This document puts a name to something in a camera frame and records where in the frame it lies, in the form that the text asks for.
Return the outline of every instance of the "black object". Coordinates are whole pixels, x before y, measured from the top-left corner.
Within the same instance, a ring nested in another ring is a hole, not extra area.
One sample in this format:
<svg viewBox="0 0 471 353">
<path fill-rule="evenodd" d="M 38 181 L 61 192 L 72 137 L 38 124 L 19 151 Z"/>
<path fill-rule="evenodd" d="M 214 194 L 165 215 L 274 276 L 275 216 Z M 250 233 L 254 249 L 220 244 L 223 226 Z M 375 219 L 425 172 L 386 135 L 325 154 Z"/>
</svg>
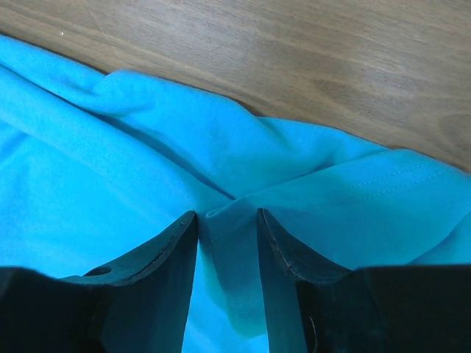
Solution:
<svg viewBox="0 0 471 353">
<path fill-rule="evenodd" d="M 350 271 L 258 211 L 271 353 L 471 352 L 471 266 Z"/>
<path fill-rule="evenodd" d="M 0 352 L 180 353 L 196 244 L 188 212 L 83 277 L 1 268 Z"/>
</svg>

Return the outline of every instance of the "wooden table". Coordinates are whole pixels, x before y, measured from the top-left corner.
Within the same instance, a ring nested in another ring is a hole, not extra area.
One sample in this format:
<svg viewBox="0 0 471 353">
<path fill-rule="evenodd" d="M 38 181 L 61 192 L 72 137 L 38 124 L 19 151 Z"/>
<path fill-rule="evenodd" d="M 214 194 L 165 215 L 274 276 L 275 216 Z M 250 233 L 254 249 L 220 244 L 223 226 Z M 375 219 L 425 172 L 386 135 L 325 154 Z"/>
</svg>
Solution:
<svg viewBox="0 0 471 353">
<path fill-rule="evenodd" d="M 471 171 L 470 0 L 0 0 L 0 32 Z"/>
</svg>

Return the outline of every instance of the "blue fabric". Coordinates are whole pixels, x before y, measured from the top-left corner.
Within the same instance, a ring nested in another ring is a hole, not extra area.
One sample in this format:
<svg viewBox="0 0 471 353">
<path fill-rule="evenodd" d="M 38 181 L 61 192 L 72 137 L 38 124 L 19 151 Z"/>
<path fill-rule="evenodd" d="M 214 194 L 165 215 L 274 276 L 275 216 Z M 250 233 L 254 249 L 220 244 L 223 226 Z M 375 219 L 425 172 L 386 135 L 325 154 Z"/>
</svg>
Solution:
<svg viewBox="0 0 471 353">
<path fill-rule="evenodd" d="M 471 261 L 470 175 L 0 37 L 0 265 L 83 274 L 199 216 L 184 352 L 267 352 L 255 211 L 357 268 Z"/>
</svg>

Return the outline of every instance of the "seam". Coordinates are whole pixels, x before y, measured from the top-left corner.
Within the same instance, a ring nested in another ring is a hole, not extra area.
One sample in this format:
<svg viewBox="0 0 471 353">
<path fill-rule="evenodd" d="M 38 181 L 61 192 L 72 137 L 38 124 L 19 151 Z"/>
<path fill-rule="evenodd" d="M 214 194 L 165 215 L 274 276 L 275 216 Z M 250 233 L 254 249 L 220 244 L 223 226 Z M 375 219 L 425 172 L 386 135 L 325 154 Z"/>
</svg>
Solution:
<svg viewBox="0 0 471 353">
<path fill-rule="evenodd" d="M 420 184 L 420 183 L 425 182 L 429 179 L 433 179 L 433 178 L 437 177 L 438 175 L 441 175 L 441 174 L 444 174 L 444 173 L 450 173 L 450 172 L 451 172 L 451 170 L 444 169 L 444 170 L 439 171 L 438 173 L 427 176 L 426 178 L 416 180 L 415 182 L 410 182 L 410 183 L 408 183 L 406 185 L 403 185 L 403 186 L 400 186 L 398 188 L 387 189 L 387 190 L 381 191 L 380 193 L 375 193 L 373 195 L 366 196 L 366 197 L 363 197 L 361 199 L 351 200 L 349 202 L 338 202 L 338 203 L 335 203 L 335 204 L 318 206 L 318 207 L 313 208 L 312 210 L 320 210 L 320 209 L 325 209 L 325 208 L 329 208 L 329 207 L 339 207 L 339 206 L 345 206 L 345 205 L 348 205 L 348 204 L 356 204 L 356 203 L 359 203 L 359 202 L 362 202 L 362 201 L 365 201 L 365 200 L 373 199 L 373 198 L 381 196 L 381 195 L 385 195 L 387 193 L 393 193 L 393 192 L 396 192 L 396 191 L 399 191 L 399 190 L 402 190 L 402 189 L 409 188 L 413 185 Z"/>
<path fill-rule="evenodd" d="M 266 215 L 265 215 L 265 212 L 264 212 L 264 211 L 263 211 L 263 220 L 265 221 L 265 225 L 266 225 L 266 228 L 268 229 L 268 231 L 269 231 L 269 233 L 270 233 L 270 236 L 271 236 L 272 239 L 274 240 L 275 237 L 273 236 L 272 228 L 270 227 L 269 222 L 266 220 Z M 286 268 L 288 269 L 288 271 L 289 271 L 291 274 L 293 274 L 294 276 L 296 276 L 296 273 L 293 271 L 292 266 L 290 266 L 290 265 L 288 264 L 288 261 L 286 260 L 284 253 L 283 253 L 282 251 L 280 251 L 280 248 L 278 247 L 278 244 L 276 243 L 276 241 L 275 241 L 275 245 L 276 245 L 276 247 L 277 247 L 278 253 L 279 253 L 279 254 L 281 255 L 281 257 L 283 258 L 283 262 L 284 262 Z"/>
<path fill-rule="evenodd" d="M 180 231 L 182 230 L 182 228 L 183 228 L 185 225 L 187 225 L 187 224 L 188 224 L 188 218 L 185 219 L 183 222 L 180 223 L 180 226 L 178 227 L 178 230 L 172 235 L 172 237 L 170 238 L 170 240 L 169 240 L 169 242 L 167 243 L 167 245 L 168 245 L 169 243 L 172 243 L 172 242 L 174 241 L 174 239 L 175 239 L 175 238 L 177 237 L 177 235 L 180 233 Z M 159 255 L 157 255 L 157 257 L 156 257 L 153 261 L 151 261 L 150 263 L 148 263 L 148 264 L 147 264 L 144 268 L 142 268 L 138 273 L 133 274 L 132 276 L 129 276 L 129 277 L 125 278 L 125 279 L 121 279 L 119 282 L 121 282 L 121 281 L 127 281 L 127 280 L 129 280 L 129 279 L 132 279 L 132 278 L 134 278 L 134 277 L 136 277 L 136 276 L 142 274 L 142 273 L 145 272 L 149 267 L 153 266 L 158 260 L 160 260 L 160 258 L 161 258 L 163 255 L 165 255 L 165 253 L 166 253 L 167 251 L 168 251 L 168 249 L 167 249 L 167 247 L 166 247 Z"/>
<path fill-rule="evenodd" d="M 431 162 L 426 162 L 426 163 L 422 163 L 422 164 L 418 164 L 418 165 L 415 165 L 414 167 L 410 167 L 410 168 L 407 168 L 407 169 L 403 169 L 403 170 L 400 170 L 400 171 L 395 171 L 393 173 L 390 173 L 390 174 L 387 174 L 385 176 L 382 176 L 380 178 L 377 178 L 377 179 L 373 179 L 373 180 L 370 180 L 368 182 L 361 182 L 359 184 L 356 184 L 356 185 L 352 185 L 352 186 L 349 186 L 349 187 L 346 187 L 346 188 L 338 188 L 338 189 L 334 189 L 334 190 L 330 190 L 330 191 L 326 191 L 324 193 L 320 193 L 320 194 L 317 194 L 311 198 L 308 198 L 308 199 L 303 199 L 304 201 L 307 201 L 307 200 L 312 200 L 312 199 L 316 199 L 318 197 L 321 197 L 321 196 L 326 196 L 326 195 L 331 195 L 333 193 L 341 193 L 341 192 L 344 192 L 344 191 L 348 191 L 348 190 L 352 190 L 352 189 L 355 189 L 355 188 L 359 188 L 361 186 L 365 186 L 365 185 L 371 185 L 371 184 L 374 184 L 376 182 L 380 182 L 382 180 L 385 180 L 385 179 L 389 179 L 390 177 L 394 176 L 394 175 L 398 175 L 398 174 L 402 174 L 402 173 L 408 173 L 410 171 L 413 171 L 417 168 L 420 168 L 420 167 L 423 167 L 424 165 L 428 165 L 430 164 Z"/>
</svg>

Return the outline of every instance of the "wooden surface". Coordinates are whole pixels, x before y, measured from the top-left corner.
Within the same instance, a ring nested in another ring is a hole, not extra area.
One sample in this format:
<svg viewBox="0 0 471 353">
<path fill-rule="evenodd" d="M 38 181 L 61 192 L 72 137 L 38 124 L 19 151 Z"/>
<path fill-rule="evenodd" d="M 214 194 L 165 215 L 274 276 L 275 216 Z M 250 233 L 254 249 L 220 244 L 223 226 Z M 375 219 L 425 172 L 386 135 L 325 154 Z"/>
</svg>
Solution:
<svg viewBox="0 0 471 353">
<path fill-rule="evenodd" d="M 470 0 L 0 0 L 0 32 L 471 171 Z"/>
</svg>

